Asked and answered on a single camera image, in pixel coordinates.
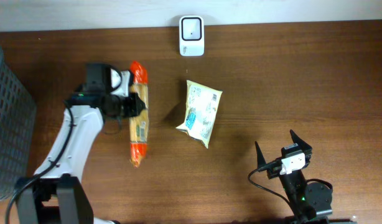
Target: plastic packaging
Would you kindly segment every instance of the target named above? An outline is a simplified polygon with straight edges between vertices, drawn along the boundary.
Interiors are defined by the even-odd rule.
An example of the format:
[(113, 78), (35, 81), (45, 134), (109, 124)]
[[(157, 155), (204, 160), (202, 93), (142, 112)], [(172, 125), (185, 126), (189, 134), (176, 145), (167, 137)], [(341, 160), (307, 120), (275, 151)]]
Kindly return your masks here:
[(148, 118), (148, 76), (147, 70), (138, 62), (133, 62), (130, 71), (134, 75), (131, 92), (137, 93), (146, 104), (146, 109), (137, 117), (130, 118), (130, 155), (135, 167), (140, 166), (141, 160), (147, 154), (147, 137), (149, 129)]
[(222, 91), (187, 80), (184, 123), (176, 129), (200, 140), (208, 148)]

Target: white packet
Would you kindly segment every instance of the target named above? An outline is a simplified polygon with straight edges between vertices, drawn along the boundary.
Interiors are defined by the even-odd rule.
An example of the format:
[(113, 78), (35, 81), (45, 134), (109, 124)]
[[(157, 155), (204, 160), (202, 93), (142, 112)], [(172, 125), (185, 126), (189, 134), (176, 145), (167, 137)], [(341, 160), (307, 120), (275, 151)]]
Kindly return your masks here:
[(187, 80), (184, 123), (176, 129), (200, 140), (208, 148), (222, 91)]

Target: white wall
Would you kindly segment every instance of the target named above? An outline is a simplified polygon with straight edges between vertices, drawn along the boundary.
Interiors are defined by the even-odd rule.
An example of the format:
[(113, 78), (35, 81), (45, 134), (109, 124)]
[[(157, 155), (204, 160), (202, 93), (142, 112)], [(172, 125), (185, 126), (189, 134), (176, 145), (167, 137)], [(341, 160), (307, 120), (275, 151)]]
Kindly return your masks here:
[(0, 31), (382, 19), (382, 0), (0, 0)]

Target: gray basket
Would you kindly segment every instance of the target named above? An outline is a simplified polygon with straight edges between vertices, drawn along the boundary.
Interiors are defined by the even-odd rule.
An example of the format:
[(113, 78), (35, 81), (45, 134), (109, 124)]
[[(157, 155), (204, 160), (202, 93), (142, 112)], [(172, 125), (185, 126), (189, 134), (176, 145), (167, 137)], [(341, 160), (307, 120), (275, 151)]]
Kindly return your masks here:
[(36, 104), (4, 63), (0, 48), (0, 200), (11, 196), (26, 174)]

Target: wooden table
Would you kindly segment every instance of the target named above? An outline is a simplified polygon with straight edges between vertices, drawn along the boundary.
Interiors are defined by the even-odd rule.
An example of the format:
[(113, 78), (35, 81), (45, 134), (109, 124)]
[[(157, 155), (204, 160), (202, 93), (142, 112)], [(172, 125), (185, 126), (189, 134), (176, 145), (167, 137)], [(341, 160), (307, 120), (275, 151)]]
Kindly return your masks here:
[[(129, 162), (128, 122), (100, 134), (83, 173), (97, 217), (123, 223), (228, 223), (291, 215), (253, 187), (257, 140), (271, 161), (293, 129), (313, 147), (306, 178), (334, 186), (331, 218), (382, 223), (382, 21), (206, 27), (202, 57), (179, 55), (176, 27), (0, 33), (6, 63), (37, 103), (29, 173), (49, 152), (62, 100), (85, 63), (149, 72), (149, 152)], [(209, 149), (175, 127), (186, 80), (223, 90)], [(115, 123), (107, 124), (114, 129)], [(253, 180), (284, 193), (278, 179)], [(7, 202), (0, 203), (0, 223)]]

